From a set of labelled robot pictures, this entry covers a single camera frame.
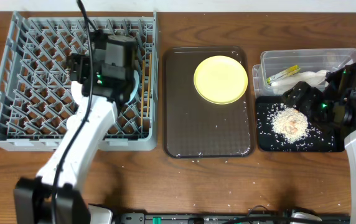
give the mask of plastic bin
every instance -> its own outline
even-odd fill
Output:
[[[282,95],[287,89],[272,87],[266,79],[283,70],[298,65],[300,72],[334,72],[344,65],[356,62],[356,49],[304,49],[274,50],[261,54],[261,65],[253,67],[253,83],[256,98],[259,96]],[[321,91],[325,83],[315,86]]]
[[[101,150],[147,151],[156,147],[160,40],[156,16],[90,18],[108,34],[136,39],[136,70],[145,75],[145,86],[139,88],[133,102],[122,108],[117,122],[99,143]],[[77,109],[63,61],[68,54],[86,54],[87,49],[82,17],[25,19],[13,13],[0,66],[1,148],[52,151],[59,146],[67,118]],[[146,74],[141,71],[143,63]],[[141,111],[142,88],[145,99],[149,96],[149,108],[145,104]]]

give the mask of gray dish rack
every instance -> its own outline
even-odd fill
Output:
[[[157,144],[160,40],[157,15],[90,19],[106,33],[136,39],[136,69],[140,80],[145,75],[145,84],[140,84],[135,100],[123,107],[116,124],[105,133],[98,147],[105,151],[154,149]],[[83,24],[82,17],[25,19],[19,13],[13,13],[0,66],[1,148],[8,151],[53,151],[59,146],[67,130],[67,118],[77,109],[63,61],[70,53],[87,53]],[[145,74],[141,71],[143,63],[146,64]],[[142,88],[145,88],[143,111]],[[146,106],[148,95],[149,114]]]

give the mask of cord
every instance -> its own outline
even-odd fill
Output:
[[[236,224],[236,223],[255,222],[255,221],[295,222],[295,223],[304,223],[304,224],[338,223],[338,222],[323,222],[323,221],[308,220],[305,218],[292,218],[292,217],[245,217],[245,218],[237,218],[235,220],[230,220],[222,224]]]
[[[247,213],[247,217],[250,217],[250,214],[252,213],[252,211],[256,208],[265,208],[265,210],[269,211],[265,206],[262,205],[256,205],[254,206],[252,209],[250,209],[250,211]]]
[[[349,66],[350,66],[350,67],[356,66],[356,62],[350,64]],[[343,68],[341,68],[341,69],[339,69],[339,70],[337,70],[337,71],[335,71],[335,72],[332,72],[331,75],[333,76],[333,75],[335,75],[335,74],[342,73],[345,69],[346,69],[346,66],[344,66]]]
[[[81,0],[77,0],[77,5],[80,8],[81,13],[83,14],[84,24],[88,27],[88,23],[89,23],[92,26],[92,29],[97,30],[97,28],[93,25],[92,21],[88,18],[87,11],[85,10],[84,5],[81,2]]]
[[[87,13],[85,12],[84,9],[84,5],[81,2],[81,0],[77,0],[77,4],[78,7],[80,8],[83,17],[84,17],[84,23],[85,23],[85,29],[86,29],[86,33],[87,33],[87,39],[88,39],[88,53],[89,53],[89,57],[90,57],[90,95],[88,96],[88,104],[87,104],[87,110],[85,112],[85,115],[82,119],[82,122],[80,124],[80,126],[77,128],[77,131],[74,133],[72,139],[70,140],[70,142],[68,143],[66,150],[63,152],[59,164],[57,165],[56,171],[55,171],[55,177],[54,177],[54,184],[52,185],[52,191],[51,191],[51,216],[52,216],[52,223],[53,224],[57,224],[57,211],[56,211],[56,194],[57,194],[57,189],[58,189],[58,182],[59,182],[59,176],[60,176],[60,172],[62,171],[62,167],[63,167],[63,163],[65,162],[66,156],[70,150],[70,148],[72,147],[75,139],[77,138],[78,134],[80,134],[81,129],[84,127],[84,124],[88,121],[88,117],[90,115],[90,111],[91,111],[91,104],[92,104],[92,91],[93,91],[93,64],[92,64],[92,47],[91,47],[91,38],[90,38],[90,26],[88,25],[88,23],[90,23],[92,26],[93,24],[89,21],[88,17],[87,17]]]

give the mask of black tray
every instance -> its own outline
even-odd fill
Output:
[[[281,96],[260,96],[256,100],[257,141],[260,149],[268,152],[342,152],[344,150],[337,144],[339,138],[335,137],[335,134],[318,134],[316,131],[310,131],[311,136],[306,139],[282,146],[281,143],[286,140],[282,134],[272,131],[272,123],[267,116],[272,105],[276,103],[283,103]]]
[[[255,149],[250,84],[239,100],[227,105],[210,103],[195,89],[195,69],[216,55],[246,65],[239,47],[173,48],[163,56],[163,148],[173,158],[244,157]]]

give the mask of wooden table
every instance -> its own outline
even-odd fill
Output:
[[[95,15],[152,16],[90,14]],[[0,12],[0,61],[10,20],[10,12]],[[356,48],[356,14],[160,13],[159,22],[161,55],[170,47],[237,45],[246,53],[249,76],[265,50]],[[241,159],[172,159],[162,149],[161,108],[160,103],[158,145],[154,150],[97,152],[83,195],[88,202],[149,213],[246,213],[255,205],[272,210],[299,206],[318,213],[350,213],[350,172],[345,152],[256,150]],[[50,156],[50,152],[0,149],[0,223],[16,222],[12,190],[19,177],[34,177]]]

